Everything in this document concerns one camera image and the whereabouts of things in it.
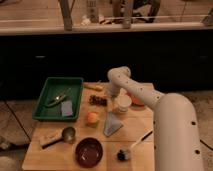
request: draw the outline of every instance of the food item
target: food item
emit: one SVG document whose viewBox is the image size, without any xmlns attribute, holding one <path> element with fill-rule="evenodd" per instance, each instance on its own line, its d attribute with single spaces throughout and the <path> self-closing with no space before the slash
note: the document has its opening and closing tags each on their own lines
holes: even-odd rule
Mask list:
<svg viewBox="0 0 213 171">
<path fill-rule="evenodd" d="M 91 95 L 90 98 L 89 98 L 89 103 L 91 105 L 106 106 L 107 105 L 107 99 L 104 98 L 104 97 Z"/>
<path fill-rule="evenodd" d="M 84 87 L 88 88 L 88 89 L 96 90 L 96 91 L 102 91 L 103 90 L 103 86 L 89 84 L 89 83 L 84 83 Z"/>
<path fill-rule="evenodd" d="M 86 124 L 91 127 L 96 127 L 99 122 L 99 116 L 97 112 L 89 112 L 86 115 Z"/>
</svg>

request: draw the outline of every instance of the cable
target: cable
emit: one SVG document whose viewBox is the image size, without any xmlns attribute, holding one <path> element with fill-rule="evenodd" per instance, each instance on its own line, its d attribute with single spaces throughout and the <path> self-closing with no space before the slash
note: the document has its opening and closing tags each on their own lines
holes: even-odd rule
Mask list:
<svg viewBox="0 0 213 171">
<path fill-rule="evenodd" d="M 29 139 L 29 141 L 31 141 L 30 136 L 27 134 L 26 130 L 24 129 L 23 125 L 21 124 L 20 120 L 18 119 L 18 117 L 16 116 L 15 112 L 13 111 L 13 109 L 7 104 L 6 101 L 4 101 L 5 105 L 7 106 L 7 108 L 9 109 L 9 111 L 12 113 L 12 115 L 15 117 L 16 121 L 18 122 L 19 126 L 22 128 L 22 130 L 24 131 L 25 135 L 27 136 L 27 138 Z"/>
<path fill-rule="evenodd" d="M 213 151 L 213 148 L 211 146 L 209 146 L 208 144 L 206 144 L 203 140 L 200 139 L 200 142 L 205 145 L 209 150 Z"/>
</svg>

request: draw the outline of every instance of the floor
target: floor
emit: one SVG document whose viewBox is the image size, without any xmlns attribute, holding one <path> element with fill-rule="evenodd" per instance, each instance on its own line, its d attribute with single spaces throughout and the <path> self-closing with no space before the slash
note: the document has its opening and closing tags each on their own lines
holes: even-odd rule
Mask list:
<svg viewBox="0 0 213 171">
<path fill-rule="evenodd" d="M 213 146 L 213 90 L 179 92 L 188 97 L 195 106 L 200 138 Z M 0 136 L 21 145 L 29 143 L 36 122 L 32 112 L 36 100 L 0 102 Z M 213 152 L 201 144 L 205 171 L 213 170 Z M 0 151 L 1 171 L 20 171 L 26 149 Z"/>
<path fill-rule="evenodd" d="M 99 1 L 99 13 L 106 18 L 113 17 L 112 5 L 109 1 Z M 81 25 L 82 17 L 86 14 L 85 2 L 78 0 L 74 5 L 72 12 L 74 25 Z M 200 22 L 212 7 L 212 0 L 161 0 L 155 22 Z M 137 11 L 147 16 L 149 9 L 150 6 L 144 6 Z M 63 26 L 57 0 L 6 0 L 0 4 L 0 29 L 57 26 Z"/>
</svg>

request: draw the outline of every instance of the metal spoon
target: metal spoon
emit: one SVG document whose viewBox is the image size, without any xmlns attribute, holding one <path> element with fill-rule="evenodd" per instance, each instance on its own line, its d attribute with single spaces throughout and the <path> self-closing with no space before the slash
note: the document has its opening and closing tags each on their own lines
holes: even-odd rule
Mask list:
<svg viewBox="0 0 213 171">
<path fill-rule="evenodd" d="M 72 143 L 75 140 L 75 132 L 75 128 L 66 127 L 61 133 L 54 133 L 41 137 L 40 145 L 44 149 L 60 141 Z"/>
<path fill-rule="evenodd" d="M 69 87 L 67 90 L 65 90 L 63 93 L 59 94 L 58 96 L 54 97 L 52 100 L 48 102 L 48 104 L 45 104 L 45 107 L 53 107 L 63 101 L 67 97 L 67 92 L 71 89 Z"/>
</svg>

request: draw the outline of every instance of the small brush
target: small brush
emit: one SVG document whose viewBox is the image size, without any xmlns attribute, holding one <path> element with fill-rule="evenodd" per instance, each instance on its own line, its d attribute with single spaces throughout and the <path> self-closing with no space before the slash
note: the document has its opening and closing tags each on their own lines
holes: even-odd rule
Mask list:
<svg viewBox="0 0 213 171">
<path fill-rule="evenodd" d="M 131 158 L 131 150 L 133 147 L 135 147 L 140 142 L 144 141 L 146 138 L 148 138 L 153 131 L 148 132 L 147 134 L 140 137 L 137 141 L 135 141 L 128 149 L 120 149 L 117 153 L 117 158 L 120 161 L 129 160 Z"/>
</svg>

